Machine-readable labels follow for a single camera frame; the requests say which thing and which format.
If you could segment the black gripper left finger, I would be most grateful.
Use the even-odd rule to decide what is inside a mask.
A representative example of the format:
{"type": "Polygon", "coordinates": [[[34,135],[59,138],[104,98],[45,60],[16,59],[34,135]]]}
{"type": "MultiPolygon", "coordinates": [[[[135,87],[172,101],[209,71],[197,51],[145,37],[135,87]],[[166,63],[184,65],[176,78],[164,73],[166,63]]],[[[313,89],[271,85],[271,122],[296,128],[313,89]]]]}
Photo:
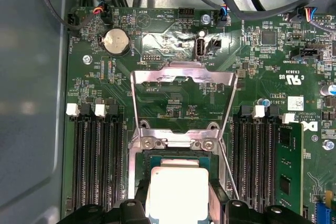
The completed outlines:
{"type": "Polygon", "coordinates": [[[110,211],[105,211],[103,206],[89,204],[75,210],[59,223],[150,223],[144,210],[149,185],[148,179],[141,180],[135,198],[121,201],[110,211]]]}

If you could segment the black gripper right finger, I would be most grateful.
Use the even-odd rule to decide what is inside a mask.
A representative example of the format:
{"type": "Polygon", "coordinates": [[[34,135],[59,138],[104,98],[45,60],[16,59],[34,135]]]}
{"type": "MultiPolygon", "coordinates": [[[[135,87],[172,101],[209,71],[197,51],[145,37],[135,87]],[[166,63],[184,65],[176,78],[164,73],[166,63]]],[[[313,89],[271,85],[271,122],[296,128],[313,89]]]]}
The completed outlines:
{"type": "Polygon", "coordinates": [[[213,223],[311,223],[280,205],[268,206],[263,212],[257,212],[241,200],[230,200],[218,179],[209,181],[208,212],[213,223]]]}

